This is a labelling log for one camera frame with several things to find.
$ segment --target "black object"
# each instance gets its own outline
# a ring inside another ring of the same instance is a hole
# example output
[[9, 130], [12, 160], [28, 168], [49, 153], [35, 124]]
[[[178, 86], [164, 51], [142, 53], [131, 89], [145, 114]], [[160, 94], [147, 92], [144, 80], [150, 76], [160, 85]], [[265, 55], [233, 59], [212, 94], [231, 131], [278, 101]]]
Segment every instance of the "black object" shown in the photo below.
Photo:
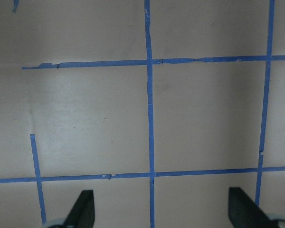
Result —
[[228, 216], [234, 228], [285, 228], [285, 220], [270, 220], [241, 188], [229, 188]]
[[63, 225], [50, 228], [92, 228], [95, 221], [95, 207], [93, 190], [80, 193]]

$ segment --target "grid square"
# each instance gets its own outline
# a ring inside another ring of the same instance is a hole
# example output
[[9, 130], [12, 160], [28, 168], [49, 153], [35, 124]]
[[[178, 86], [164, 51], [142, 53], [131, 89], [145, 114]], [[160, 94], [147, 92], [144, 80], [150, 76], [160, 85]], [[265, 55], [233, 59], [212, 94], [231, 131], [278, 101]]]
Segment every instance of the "grid square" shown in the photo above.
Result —
[[153, 69], [156, 171], [257, 167], [263, 62]]
[[265, 55], [268, 3], [151, 1], [153, 58]]
[[228, 188], [241, 187], [252, 199], [255, 173], [160, 177], [155, 180], [155, 227], [225, 227]]
[[260, 207], [270, 216], [285, 218], [285, 171], [263, 172]]
[[0, 228], [40, 226], [36, 183], [0, 184]]
[[19, 67], [0, 67], [0, 178], [35, 176], [28, 92]]
[[0, 64], [145, 59], [141, 0], [0, 0]]
[[47, 219], [65, 218], [80, 192], [93, 189], [95, 227], [149, 227], [149, 182], [148, 178], [44, 182]]
[[285, 61], [271, 63], [263, 166], [285, 166]]
[[145, 66], [24, 74], [42, 176], [149, 171]]
[[273, 55], [285, 55], [285, 0], [275, 1]]

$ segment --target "floor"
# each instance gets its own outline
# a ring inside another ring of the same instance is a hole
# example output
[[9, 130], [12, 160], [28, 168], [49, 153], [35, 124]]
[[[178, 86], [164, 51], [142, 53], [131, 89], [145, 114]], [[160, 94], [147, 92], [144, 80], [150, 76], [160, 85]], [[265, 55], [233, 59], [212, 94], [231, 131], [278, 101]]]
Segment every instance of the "floor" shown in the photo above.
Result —
[[285, 216], [285, 0], [0, 1], [0, 228]]

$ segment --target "vertical blue tape line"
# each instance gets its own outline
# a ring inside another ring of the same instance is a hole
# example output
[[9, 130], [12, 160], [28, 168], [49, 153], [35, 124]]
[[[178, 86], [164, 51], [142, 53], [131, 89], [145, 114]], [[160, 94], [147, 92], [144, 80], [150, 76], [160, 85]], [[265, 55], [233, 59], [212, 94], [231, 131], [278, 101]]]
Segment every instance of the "vertical blue tape line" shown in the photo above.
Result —
[[47, 217], [46, 217], [46, 210], [45, 210], [45, 206], [44, 206], [42, 183], [41, 183], [41, 176], [40, 176], [40, 168], [39, 168], [39, 161], [38, 161], [38, 153], [37, 153], [36, 139], [35, 139], [34, 134], [30, 135], [30, 143], [31, 143], [32, 152], [33, 152], [33, 160], [34, 160], [35, 175], [36, 175], [36, 180], [37, 180], [39, 205], [40, 205], [40, 209], [41, 209], [41, 220], [42, 220], [42, 224], [44, 224], [47, 221]]
[[13, 12], [14, 12], [14, 13], [16, 13], [18, 4], [19, 4], [19, 0], [14, 0], [14, 8], [13, 8]]
[[150, 228], [155, 227], [155, 204], [154, 204], [154, 123], [153, 123], [153, 69], [152, 69], [152, 46], [151, 46], [151, 14], [150, 0], [144, 0], [144, 18], [147, 48], [147, 93], [148, 93], [148, 120], [149, 120], [149, 165], [150, 165]]
[[261, 135], [260, 135], [260, 148], [259, 148], [259, 158], [258, 158], [258, 167], [257, 167], [257, 178], [256, 178], [257, 182], [256, 182], [255, 202], [257, 205], [259, 205], [259, 203], [260, 203], [260, 195], [261, 195], [263, 152], [264, 152], [264, 146], [265, 146], [266, 121], [267, 121], [269, 84], [270, 84], [270, 69], [271, 69], [271, 60], [272, 60], [274, 14], [275, 14], [275, 1], [270, 0], [270, 3], [269, 3], [269, 19], [268, 19], [268, 37], [267, 37], [267, 61], [266, 61], [266, 71], [265, 71], [265, 83], [264, 83], [262, 125], [261, 125]]

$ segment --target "silver bolt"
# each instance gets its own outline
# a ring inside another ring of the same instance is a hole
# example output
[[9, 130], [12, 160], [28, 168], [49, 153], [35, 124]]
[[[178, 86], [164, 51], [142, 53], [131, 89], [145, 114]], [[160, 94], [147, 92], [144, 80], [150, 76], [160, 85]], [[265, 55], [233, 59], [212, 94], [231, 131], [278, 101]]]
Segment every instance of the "silver bolt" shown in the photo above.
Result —
[[279, 228], [285, 228], [285, 222], [284, 221], [278, 221], [277, 225]]

